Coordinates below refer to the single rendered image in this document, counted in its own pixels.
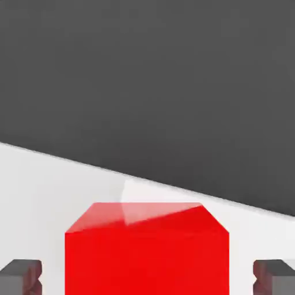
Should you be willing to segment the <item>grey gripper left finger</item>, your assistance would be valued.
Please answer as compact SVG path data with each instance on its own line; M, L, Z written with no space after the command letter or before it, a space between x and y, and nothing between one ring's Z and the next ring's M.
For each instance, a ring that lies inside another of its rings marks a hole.
M42 262L13 259L0 271L0 295L42 295Z

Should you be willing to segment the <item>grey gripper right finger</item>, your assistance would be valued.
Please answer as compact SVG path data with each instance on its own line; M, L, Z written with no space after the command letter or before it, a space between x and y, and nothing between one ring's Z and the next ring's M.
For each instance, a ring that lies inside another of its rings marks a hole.
M255 260L253 295L295 295L295 269L284 260Z

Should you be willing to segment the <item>small red cube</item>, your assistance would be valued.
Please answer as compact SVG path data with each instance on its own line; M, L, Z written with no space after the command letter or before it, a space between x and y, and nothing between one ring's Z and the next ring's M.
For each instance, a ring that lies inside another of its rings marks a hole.
M229 295L229 233L200 203L94 203L65 233L65 295Z

